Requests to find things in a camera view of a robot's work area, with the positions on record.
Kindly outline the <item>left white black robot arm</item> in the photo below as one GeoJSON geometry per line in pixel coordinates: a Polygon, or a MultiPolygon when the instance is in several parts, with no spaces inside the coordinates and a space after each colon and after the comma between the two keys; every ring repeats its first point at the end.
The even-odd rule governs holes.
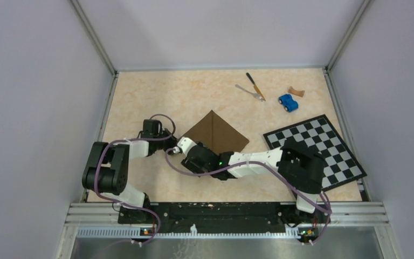
{"type": "Polygon", "coordinates": [[[82,175],[82,186],[113,205],[121,205],[120,212],[137,223],[156,221],[148,195],[128,183],[129,162],[175,147],[176,125],[174,122],[171,125],[171,130],[164,128],[154,115],[143,121],[142,130],[135,138],[94,142],[82,175]]]}

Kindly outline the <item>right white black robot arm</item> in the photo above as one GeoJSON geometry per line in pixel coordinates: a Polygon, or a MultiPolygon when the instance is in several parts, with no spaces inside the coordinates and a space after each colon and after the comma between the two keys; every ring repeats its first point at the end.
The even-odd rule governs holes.
{"type": "Polygon", "coordinates": [[[322,193],[324,157],[304,142],[286,140],[281,147],[257,153],[214,153],[200,142],[182,137],[171,150],[183,154],[181,164],[188,174],[209,175],[221,181],[245,176],[273,174],[295,195],[295,217],[309,222],[322,193]]]}

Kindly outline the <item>brown cloth napkin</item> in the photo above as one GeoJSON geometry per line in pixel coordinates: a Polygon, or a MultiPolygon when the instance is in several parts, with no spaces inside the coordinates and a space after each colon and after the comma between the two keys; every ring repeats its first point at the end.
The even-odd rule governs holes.
{"type": "Polygon", "coordinates": [[[214,153],[241,152],[250,142],[248,138],[211,110],[204,118],[183,134],[194,142],[201,142],[214,153]]]}

